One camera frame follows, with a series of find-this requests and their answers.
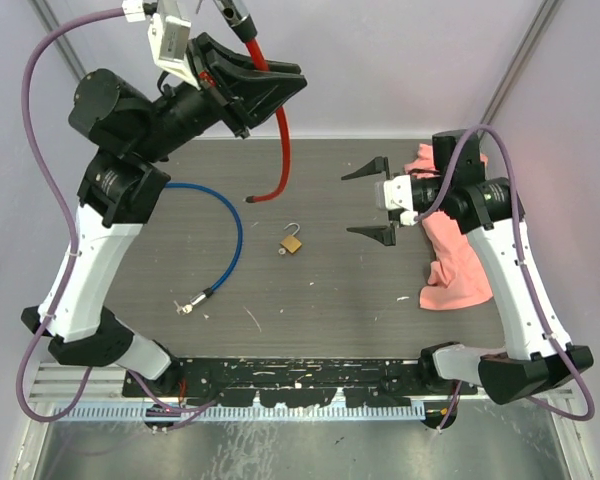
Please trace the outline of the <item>red cable lock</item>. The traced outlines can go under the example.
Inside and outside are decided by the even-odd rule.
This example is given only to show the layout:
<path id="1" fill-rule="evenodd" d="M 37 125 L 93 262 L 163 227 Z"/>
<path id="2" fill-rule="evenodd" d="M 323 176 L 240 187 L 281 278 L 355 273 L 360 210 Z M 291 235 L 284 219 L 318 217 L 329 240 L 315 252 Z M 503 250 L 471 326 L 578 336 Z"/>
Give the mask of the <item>red cable lock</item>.
<path id="1" fill-rule="evenodd" d="M 242 1 L 215 0 L 214 4 L 229 25 L 238 39 L 245 45 L 254 66 L 259 71 L 269 71 L 269 62 L 261 50 L 257 40 L 258 30 L 249 10 Z M 281 146 L 281 174 L 276 188 L 265 195 L 248 196 L 246 203 L 262 203 L 276 199 L 287 187 L 291 173 L 291 140 L 289 125 L 286 113 L 283 107 L 280 107 L 276 113 L 276 122 L 279 131 Z"/>

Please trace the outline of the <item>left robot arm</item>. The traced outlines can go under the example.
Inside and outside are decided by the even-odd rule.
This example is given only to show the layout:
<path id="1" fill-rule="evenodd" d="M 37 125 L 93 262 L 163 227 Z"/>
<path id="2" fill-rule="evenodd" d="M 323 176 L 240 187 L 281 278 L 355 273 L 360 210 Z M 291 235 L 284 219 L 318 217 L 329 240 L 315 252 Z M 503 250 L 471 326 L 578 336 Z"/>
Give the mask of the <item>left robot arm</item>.
<path id="1" fill-rule="evenodd" d="M 178 359 L 126 326 L 104 301 L 169 181 L 159 165 L 216 123 L 245 137 L 307 84 L 297 64 L 271 61 L 260 70 L 207 34 L 191 39 L 186 54 L 195 83 L 156 99 L 108 69 L 80 81 L 69 122 L 97 151 L 77 192 L 75 266 L 68 281 L 56 280 L 47 299 L 21 315 L 30 330 L 49 338 L 58 363 L 119 365 L 141 375 L 158 396 L 179 387 Z"/>

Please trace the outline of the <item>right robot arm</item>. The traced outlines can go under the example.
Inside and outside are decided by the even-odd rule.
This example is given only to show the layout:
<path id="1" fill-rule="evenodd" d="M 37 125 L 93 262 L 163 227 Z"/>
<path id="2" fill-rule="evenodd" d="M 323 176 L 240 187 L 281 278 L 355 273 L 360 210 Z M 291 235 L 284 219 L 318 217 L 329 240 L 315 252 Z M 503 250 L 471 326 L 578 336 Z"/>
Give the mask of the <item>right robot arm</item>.
<path id="1" fill-rule="evenodd" d="M 436 212 L 454 220 L 476 253 L 492 290 L 504 333 L 504 346 L 490 350 L 447 342 L 422 350 L 418 379 L 439 394 L 453 381 L 484 389 L 498 405 L 579 381 L 594 364 L 591 349 L 575 344 L 562 326 L 535 264 L 525 212 L 514 175 L 489 179 L 480 159 L 478 125 L 432 137 L 434 169 L 392 173 L 383 156 L 348 179 L 382 175 L 375 185 L 376 206 L 388 214 L 385 226 L 356 233 L 385 246 L 396 243 L 398 227 L 413 226 Z"/>

